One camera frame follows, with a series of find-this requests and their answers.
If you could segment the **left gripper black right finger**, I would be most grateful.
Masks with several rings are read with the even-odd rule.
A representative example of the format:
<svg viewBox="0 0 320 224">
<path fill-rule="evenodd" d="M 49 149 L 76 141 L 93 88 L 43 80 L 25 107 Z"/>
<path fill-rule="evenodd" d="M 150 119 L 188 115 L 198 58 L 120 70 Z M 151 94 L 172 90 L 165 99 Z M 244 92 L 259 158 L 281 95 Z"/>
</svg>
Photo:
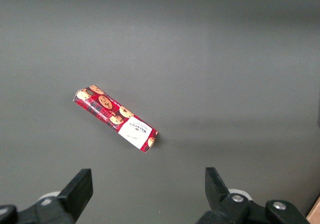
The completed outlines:
<svg viewBox="0 0 320 224">
<path fill-rule="evenodd" d="M 242 224 L 249 215 L 248 198 L 230 193 L 216 168 L 205 169 L 205 195 L 211 210 L 197 221 L 198 224 Z"/>
</svg>

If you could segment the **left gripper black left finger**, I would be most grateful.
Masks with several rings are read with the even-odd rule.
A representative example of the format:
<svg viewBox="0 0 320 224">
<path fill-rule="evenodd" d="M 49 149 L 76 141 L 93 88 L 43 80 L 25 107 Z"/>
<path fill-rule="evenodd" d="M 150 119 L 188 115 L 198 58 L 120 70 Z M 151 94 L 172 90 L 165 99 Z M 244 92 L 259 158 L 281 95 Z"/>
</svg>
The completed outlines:
<svg viewBox="0 0 320 224">
<path fill-rule="evenodd" d="M 35 205 L 37 224 L 74 224 L 93 195 L 91 169 L 81 169 L 57 196 Z"/>
</svg>

